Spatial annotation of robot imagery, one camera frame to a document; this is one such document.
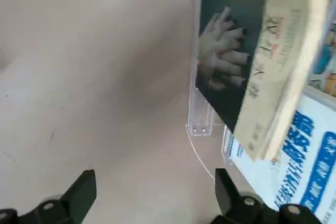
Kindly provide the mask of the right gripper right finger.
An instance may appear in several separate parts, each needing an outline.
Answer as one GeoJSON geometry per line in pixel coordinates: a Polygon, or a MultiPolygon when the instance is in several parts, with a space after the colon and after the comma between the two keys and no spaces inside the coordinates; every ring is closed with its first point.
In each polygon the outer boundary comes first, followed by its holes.
{"type": "Polygon", "coordinates": [[[224,168],[215,169],[215,195],[221,214],[211,224],[314,224],[319,219],[298,204],[284,204],[273,210],[253,196],[243,196],[224,168]]]}

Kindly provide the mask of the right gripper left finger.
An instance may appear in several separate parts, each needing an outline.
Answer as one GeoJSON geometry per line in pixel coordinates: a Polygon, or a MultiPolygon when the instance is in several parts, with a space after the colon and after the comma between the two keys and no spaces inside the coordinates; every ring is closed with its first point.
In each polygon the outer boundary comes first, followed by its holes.
{"type": "Polygon", "coordinates": [[[85,170],[59,199],[46,200],[21,216],[13,208],[1,209],[1,223],[82,223],[96,197],[96,173],[85,170]]]}

